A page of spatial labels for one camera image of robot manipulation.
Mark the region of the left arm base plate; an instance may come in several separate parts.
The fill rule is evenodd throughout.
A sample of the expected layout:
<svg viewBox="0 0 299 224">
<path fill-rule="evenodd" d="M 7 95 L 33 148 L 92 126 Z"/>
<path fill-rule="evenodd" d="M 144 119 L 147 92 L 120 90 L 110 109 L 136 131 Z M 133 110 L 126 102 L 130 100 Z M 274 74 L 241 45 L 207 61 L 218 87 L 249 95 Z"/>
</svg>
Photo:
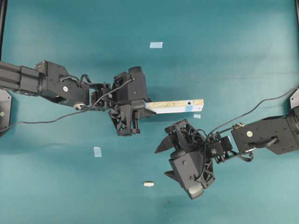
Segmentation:
<svg viewBox="0 0 299 224">
<path fill-rule="evenodd" d="M 6 90 L 0 90 L 0 136 L 2 137 L 10 125 L 12 97 Z"/>
</svg>

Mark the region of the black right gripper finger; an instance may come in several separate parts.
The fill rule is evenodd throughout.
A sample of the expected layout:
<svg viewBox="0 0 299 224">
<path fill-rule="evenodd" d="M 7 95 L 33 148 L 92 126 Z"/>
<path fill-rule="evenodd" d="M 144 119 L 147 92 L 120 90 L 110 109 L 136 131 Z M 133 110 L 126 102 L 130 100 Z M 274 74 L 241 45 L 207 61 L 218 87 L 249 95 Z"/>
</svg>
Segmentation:
<svg viewBox="0 0 299 224">
<path fill-rule="evenodd" d="M 175 173 L 173 170 L 171 170 L 171 171 L 166 171 L 164 174 L 167 177 L 177 181 L 178 183 L 183 184 L 183 179 L 179 173 Z"/>
<path fill-rule="evenodd" d="M 165 137 L 161 143 L 158 145 L 158 147 L 155 150 L 155 154 L 167 151 L 171 148 L 175 148 L 176 151 L 179 150 L 178 146 L 178 138 L 176 136 L 167 136 Z"/>
</svg>

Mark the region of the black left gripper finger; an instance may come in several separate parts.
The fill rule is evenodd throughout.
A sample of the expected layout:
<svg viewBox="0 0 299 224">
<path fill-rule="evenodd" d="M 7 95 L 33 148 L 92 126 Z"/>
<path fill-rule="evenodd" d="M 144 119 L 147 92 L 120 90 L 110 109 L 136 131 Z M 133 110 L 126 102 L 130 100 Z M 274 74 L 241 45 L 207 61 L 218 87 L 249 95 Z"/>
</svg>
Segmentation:
<svg viewBox="0 0 299 224">
<path fill-rule="evenodd" d="M 156 112 L 147 109 L 145 106 L 140 106 L 137 108 L 137 118 L 138 119 L 148 118 L 148 117 L 151 117 L 154 115 L 156 115 Z"/>
<path fill-rule="evenodd" d="M 143 99 L 144 106 L 146 106 L 148 103 L 151 103 L 151 102 L 152 102 L 152 100 L 150 98 Z"/>
</svg>

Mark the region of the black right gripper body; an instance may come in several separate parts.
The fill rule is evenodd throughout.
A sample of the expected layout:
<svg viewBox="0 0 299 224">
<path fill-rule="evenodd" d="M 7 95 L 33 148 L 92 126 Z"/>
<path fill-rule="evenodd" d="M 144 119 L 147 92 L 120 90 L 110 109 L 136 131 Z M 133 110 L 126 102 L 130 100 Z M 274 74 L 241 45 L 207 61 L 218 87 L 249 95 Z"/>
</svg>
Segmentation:
<svg viewBox="0 0 299 224">
<path fill-rule="evenodd" d="M 214 181 L 213 160 L 217 163 L 229 158 L 232 152 L 232 145 L 229 137 L 207 136 L 201 134 L 199 129 L 194 128 L 188 120 L 181 120 L 165 128 L 167 136 L 178 138 L 179 150 L 185 152 L 199 151 L 203 155 L 204 165 L 200 183 L 207 189 Z"/>
</svg>

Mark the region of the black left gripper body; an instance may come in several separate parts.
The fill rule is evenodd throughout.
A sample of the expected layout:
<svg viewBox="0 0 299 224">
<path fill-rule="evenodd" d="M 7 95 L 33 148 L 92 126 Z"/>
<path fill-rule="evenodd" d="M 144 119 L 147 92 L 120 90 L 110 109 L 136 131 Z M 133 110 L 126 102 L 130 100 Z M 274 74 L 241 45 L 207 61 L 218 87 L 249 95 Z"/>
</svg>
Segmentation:
<svg viewBox="0 0 299 224">
<path fill-rule="evenodd" d="M 133 81 L 128 72 L 123 72 L 114 77 L 113 104 L 108 114 L 116 128 L 117 135 L 131 136 L 139 134 L 137 108 L 144 106 L 143 100 L 128 100 L 127 85 Z"/>
</svg>

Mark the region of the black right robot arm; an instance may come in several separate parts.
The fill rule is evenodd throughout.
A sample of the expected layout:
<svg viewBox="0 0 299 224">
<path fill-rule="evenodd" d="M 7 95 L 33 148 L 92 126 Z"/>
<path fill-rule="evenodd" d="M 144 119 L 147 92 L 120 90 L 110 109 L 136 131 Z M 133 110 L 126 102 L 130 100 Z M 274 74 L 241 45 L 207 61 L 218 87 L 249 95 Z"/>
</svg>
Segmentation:
<svg viewBox="0 0 299 224">
<path fill-rule="evenodd" d="M 196 198 L 215 181 L 214 161 L 221 163 L 238 157 L 250 162 L 254 158 L 253 151 L 258 148 L 266 148 L 275 154 L 299 148 L 299 117 L 294 113 L 247 125 L 238 123 L 229 130 L 237 152 L 233 151 L 228 136 L 221 136 L 220 132 L 206 134 L 186 119 L 167 127 L 167 136 L 155 150 L 161 153 L 175 149 L 169 159 L 172 170 L 165 175 L 177 181 L 191 198 Z"/>
</svg>

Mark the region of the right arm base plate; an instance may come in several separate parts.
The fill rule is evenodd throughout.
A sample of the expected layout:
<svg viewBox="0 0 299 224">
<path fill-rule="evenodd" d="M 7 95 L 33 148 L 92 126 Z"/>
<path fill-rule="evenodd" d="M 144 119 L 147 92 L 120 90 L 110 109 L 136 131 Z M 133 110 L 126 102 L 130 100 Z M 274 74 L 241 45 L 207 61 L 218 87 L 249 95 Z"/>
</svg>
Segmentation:
<svg viewBox="0 0 299 224">
<path fill-rule="evenodd" d="M 297 89 L 291 96 L 290 96 L 290 108 L 294 109 L 299 106 L 299 89 Z"/>
</svg>

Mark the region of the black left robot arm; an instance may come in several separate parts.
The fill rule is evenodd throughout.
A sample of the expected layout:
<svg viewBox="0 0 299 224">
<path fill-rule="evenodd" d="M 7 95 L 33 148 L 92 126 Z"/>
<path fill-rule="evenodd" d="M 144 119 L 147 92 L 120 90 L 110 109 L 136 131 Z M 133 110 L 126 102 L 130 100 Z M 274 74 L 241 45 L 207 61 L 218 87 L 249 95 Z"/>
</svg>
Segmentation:
<svg viewBox="0 0 299 224">
<path fill-rule="evenodd" d="M 80 78 L 70 75 L 64 66 L 49 61 L 35 68 L 1 62 L 0 87 L 74 107 L 78 112 L 108 111 L 119 136 L 139 134 L 138 121 L 155 115 L 146 108 L 151 100 L 139 66 L 120 73 L 109 84 L 93 83 L 86 74 Z"/>
</svg>

